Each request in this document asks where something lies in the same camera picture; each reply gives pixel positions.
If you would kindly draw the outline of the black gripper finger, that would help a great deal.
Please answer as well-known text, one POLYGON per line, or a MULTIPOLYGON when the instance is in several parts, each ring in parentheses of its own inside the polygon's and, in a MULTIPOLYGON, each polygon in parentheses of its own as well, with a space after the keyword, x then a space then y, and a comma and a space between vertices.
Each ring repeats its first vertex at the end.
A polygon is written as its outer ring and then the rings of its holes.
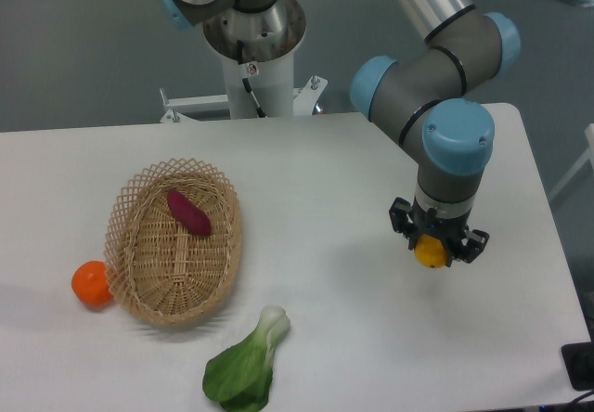
POLYGON ((395 198, 389 209, 389 217, 395 233, 407 240, 407 246, 413 251, 420 237, 420 227, 415 222, 415 205, 402 198, 395 198))
POLYGON ((459 238, 448 238, 448 261, 445 265, 450 267, 454 262, 472 263, 484 251, 488 240, 489 234, 478 229, 465 230, 459 238))

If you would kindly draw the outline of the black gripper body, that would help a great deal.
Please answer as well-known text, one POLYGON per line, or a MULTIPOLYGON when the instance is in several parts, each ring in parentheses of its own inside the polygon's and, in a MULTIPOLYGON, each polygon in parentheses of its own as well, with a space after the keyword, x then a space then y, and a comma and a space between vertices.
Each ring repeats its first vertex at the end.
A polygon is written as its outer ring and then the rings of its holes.
POLYGON ((421 236, 430 236, 442 241, 445 245, 459 244, 465 238, 469 213, 453 218, 438 217, 433 209, 422 210, 419 205, 412 206, 410 218, 414 231, 410 236, 411 247, 415 247, 421 236))

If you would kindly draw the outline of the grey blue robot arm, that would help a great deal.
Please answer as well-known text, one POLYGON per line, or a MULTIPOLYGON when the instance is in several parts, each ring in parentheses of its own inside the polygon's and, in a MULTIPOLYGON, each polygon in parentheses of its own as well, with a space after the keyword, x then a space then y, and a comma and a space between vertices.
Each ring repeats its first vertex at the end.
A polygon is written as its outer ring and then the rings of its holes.
MULTIPOLYGON (((180 29, 201 26, 220 57, 233 118, 296 111, 293 72, 283 69, 305 33, 296 0, 159 0, 180 29)), ((466 94, 509 68, 521 39, 513 22, 481 14, 472 0, 399 0, 426 44, 408 63, 371 58, 355 74, 350 98, 418 166, 412 201, 396 199, 393 229, 430 268, 470 263, 489 236, 468 226, 493 150, 495 124, 466 94)))

